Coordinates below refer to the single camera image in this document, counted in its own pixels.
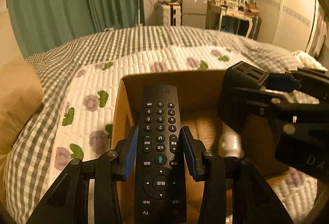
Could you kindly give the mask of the black TV remote control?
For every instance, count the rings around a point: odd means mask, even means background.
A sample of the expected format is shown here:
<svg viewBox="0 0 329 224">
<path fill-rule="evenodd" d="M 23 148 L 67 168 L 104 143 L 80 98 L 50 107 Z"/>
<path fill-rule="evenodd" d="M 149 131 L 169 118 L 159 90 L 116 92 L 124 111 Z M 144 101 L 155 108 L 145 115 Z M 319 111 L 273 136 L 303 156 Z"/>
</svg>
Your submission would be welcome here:
<svg viewBox="0 0 329 224">
<path fill-rule="evenodd" d="M 187 221 L 185 161 L 176 87 L 145 85 L 140 103 L 134 223 Z"/>
</svg>

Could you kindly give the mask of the white plastic bottle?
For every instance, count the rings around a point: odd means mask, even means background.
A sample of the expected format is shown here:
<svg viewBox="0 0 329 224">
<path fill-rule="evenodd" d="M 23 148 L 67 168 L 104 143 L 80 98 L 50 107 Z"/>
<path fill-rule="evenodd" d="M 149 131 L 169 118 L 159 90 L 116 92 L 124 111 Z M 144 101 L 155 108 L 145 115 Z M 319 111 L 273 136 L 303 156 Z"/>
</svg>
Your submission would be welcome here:
<svg viewBox="0 0 329 224">
<path fill-rule="evenodd" d="M 241 137 L 225 123 L 222 123 L 222 133 L 219 138 L 218 154 L 221 157 L 241 158 L 244 154 Z"/>
</svg>

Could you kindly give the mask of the brown cardboard box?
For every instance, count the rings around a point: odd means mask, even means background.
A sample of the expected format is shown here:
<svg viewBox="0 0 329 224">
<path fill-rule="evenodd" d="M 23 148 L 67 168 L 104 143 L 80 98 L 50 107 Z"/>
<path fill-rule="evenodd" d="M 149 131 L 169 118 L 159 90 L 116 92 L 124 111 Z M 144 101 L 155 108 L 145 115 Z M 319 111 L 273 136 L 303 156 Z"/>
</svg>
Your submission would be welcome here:
<svg viewBox="0 0 329 224">
<path fill-rule="evenodd" d="M 219 93 L 224 72 L 222 70 L 184 71 L 154 74 L 135 74 L 120 80 L 113 123 L 113 143 L 126 139 L 131 127 L 139 125 L 140 103 L 145 85 L 167 84 L 176 87 L 180 107 L 181 128 L 189 127 L 194 139 L 203 142 L 207 150 L 222 131 L 222 122 L 216 116 Z M 196 182 L 189 174 L 185 160 L 187 221 L 198 223 L 204 183 Z M 119 206 L 124 223 L 134 223 L 134 185 L 136 158 L 132 178 L 121 183 Z"/>
</svg>

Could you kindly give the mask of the grey checked bed cover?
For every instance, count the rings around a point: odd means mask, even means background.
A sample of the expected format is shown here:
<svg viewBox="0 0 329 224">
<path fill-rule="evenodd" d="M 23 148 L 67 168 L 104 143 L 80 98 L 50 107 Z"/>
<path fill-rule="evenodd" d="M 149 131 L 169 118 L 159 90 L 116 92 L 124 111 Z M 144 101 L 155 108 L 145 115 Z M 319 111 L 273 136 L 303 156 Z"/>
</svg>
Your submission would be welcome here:
<svg viewBox="0 0 329 224">
<path fill-rule="evenodd" d="M 85 65 L 109 63 L 141 51 L 170 46 L 220 46 L 240 50 L 259 43 L 243 36 L 191 27 L 125 28 L 65 43 L 27 59 L 44 89 L 40 108 L 30 117 L 7 158 L 5 191 L 7 210 L 18 223 L 25 223 L 49 186 L 47 172 L 59 125 L 63 99 L 74 74 Z"/>
</svg>

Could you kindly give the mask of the white dressing table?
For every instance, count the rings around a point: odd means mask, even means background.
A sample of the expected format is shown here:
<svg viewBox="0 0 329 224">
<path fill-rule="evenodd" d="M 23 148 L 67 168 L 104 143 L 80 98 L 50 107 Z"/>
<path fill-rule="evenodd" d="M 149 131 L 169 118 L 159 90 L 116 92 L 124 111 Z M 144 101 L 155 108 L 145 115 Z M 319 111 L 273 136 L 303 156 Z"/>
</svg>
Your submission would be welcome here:
<svg viewBox="0 0 329 224">
<path fill-rule="evenodd" d="M 207 5 L 205 29 L 231 30 L 236 35 L 257 40 L 262 19 L 258 15 L 238 9 L 219 6 L 209 2 Z"/>
</svg>

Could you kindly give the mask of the white crumpled cloth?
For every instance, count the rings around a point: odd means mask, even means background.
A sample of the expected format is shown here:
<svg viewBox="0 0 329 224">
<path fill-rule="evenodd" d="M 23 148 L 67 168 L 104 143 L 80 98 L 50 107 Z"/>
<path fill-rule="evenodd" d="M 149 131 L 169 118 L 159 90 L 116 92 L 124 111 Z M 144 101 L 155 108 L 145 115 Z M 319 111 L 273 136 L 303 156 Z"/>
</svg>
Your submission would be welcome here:
<svg viewBox="0 0 329 224">
<path fill-rule="evenodd" d="M 312 57 L 311 55 L 309 55 L 308 53 L 306 53 L 304 51 L 297 50 L 297 51 L 294 51 L 292 54 L 301 63 L 302 67 L 317 69 L 317 70 L 322 70 L 322 71 L 328 70 L 320 62 L 318 62 L 314 57 Z"/>
</svg>

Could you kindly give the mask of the silver mini fridge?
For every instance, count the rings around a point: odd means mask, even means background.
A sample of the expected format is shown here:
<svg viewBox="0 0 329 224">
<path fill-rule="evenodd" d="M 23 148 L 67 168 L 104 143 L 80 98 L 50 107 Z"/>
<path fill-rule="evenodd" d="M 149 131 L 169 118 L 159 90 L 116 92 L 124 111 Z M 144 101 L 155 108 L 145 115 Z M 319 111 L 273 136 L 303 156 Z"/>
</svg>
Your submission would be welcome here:
<svg viewBox="0 0 329 224">
<path fill-rule="evenodd" d="M 206 0 L 181 0 L 181 24 L 204 29 L 206 25 Z"/>
</svg>

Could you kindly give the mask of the white floral quilted mat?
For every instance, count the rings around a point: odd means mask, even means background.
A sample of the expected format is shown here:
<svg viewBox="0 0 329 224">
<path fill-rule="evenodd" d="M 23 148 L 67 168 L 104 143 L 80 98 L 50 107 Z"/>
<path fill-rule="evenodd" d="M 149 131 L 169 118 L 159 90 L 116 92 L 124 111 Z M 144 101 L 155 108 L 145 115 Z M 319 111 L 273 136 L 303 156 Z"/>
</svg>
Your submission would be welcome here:
<svg viewBox="0 0 329 224">
<path fill-rule="evenodd" d="M 224 70 L 246 61 L 272 72 L 301 65 L 291 52 L 272 45 L 252 45 L 240 50 L 220 46 L 170 46 L 141 51 L 109 63 L 85 65 L 77 71 L 63 99 L 59 125 L 47 172 L 49 186 L 73 158 L 84 161 L 110 149 L 119 82 L 132 74 L 169 73 L 185 70 Z"/>
</svg>

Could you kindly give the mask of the white louvred wardrobe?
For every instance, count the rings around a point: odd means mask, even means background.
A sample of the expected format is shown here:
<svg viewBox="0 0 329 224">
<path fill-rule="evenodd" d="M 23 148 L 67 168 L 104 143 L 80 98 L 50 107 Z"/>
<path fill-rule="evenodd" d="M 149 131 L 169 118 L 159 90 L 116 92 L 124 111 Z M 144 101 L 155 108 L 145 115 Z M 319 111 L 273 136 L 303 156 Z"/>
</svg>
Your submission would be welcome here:
<svg viewBox="0 0 329 224">
<path fill-rule="evenodd" d="M 255 0 L 262 20 L 257 41 L 309 52 L 315 36 L 317 0 Z"/>
</svg>

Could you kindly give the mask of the white suitcase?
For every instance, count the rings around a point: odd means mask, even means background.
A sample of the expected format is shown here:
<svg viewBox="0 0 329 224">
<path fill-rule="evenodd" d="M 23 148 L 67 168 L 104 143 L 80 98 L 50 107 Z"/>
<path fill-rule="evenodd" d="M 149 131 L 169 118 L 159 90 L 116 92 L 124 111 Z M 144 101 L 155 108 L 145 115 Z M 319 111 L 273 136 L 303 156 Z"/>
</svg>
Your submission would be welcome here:
<svg viewBox="0 0 329 224">
<path fill-rule="evenodd" d="M 181 25 L 180 5 L 160 5 L 157 7 L 157 25 L 178 27 Z"/>
</svg>

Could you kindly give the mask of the tan pillow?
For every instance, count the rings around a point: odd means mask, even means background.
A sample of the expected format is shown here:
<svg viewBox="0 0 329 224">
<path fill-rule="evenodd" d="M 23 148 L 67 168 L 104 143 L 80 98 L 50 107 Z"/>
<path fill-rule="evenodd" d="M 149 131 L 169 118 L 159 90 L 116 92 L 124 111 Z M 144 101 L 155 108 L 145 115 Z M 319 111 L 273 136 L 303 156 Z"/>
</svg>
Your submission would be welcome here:
<svg viewBox="0 0 329 224">
<path fill-rule="evenodd" d="M 30 117 L 41 106 L 44 90 L 36 70 L 25 60 L 1 67 L 1 158 L 7 157 Z"/>
</svg>

